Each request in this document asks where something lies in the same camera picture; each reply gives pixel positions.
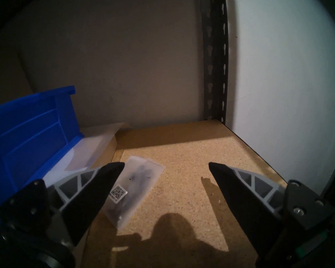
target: clear plastic bag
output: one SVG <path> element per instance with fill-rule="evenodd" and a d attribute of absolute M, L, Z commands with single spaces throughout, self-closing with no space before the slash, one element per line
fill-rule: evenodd
<path fill-rule="evenodd" d="M 102 211 L 117 228 L 123 228 L 152 189 L 165 167 L 150 159 L 131 156 L 119 175 Z"/>

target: qr code label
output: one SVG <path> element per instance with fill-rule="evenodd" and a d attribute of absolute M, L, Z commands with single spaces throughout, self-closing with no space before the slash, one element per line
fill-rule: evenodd
<path fill-rule="evenodd" d="M 110 191 L 109 197 L 117 204 L 127 193 L 123 187 L 117 185 Z"/>

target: blue plastic bin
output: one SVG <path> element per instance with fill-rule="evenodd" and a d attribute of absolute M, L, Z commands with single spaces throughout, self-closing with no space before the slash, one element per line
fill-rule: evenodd
<path fill-rule="evenodd" d="M 44 175 L 82 138 L 71 96 L 58 88 L 0 105 L 0 204 Z"/>

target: screw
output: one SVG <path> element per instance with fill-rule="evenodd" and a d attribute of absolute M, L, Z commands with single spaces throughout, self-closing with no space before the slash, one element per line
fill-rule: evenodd
<path fill-rule="evenodd" d="M 317 204 L 321 205 L 321 206 L 324 205 L 323 201 L 321 201 L 321 200 L 316 200 L 315 202 L 316 202 Z"/>
<path fill-rule="evenodd" d="M 305 214 L 304 210 L 302 210 L 301 208 L 299 207 L 295 207 L 293 209 L 294 213 L 297 214 L 297 215 L 300 215 L 300 216 L 303 216 Z"/>

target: gray wall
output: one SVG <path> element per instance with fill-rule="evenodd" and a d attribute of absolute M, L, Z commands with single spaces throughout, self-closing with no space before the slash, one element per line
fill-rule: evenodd
<path fill-rule="evenodd" d="M 0 32 L 35 91 L 75 85 L 81 126 L 202 120 L 198 0 L 34 0 Z"/>
<path fill-rule="evenodd" d="M 227 0 L 226 124 L 284 179 L 335 168 L 335 22 L 318 0 Z"/>

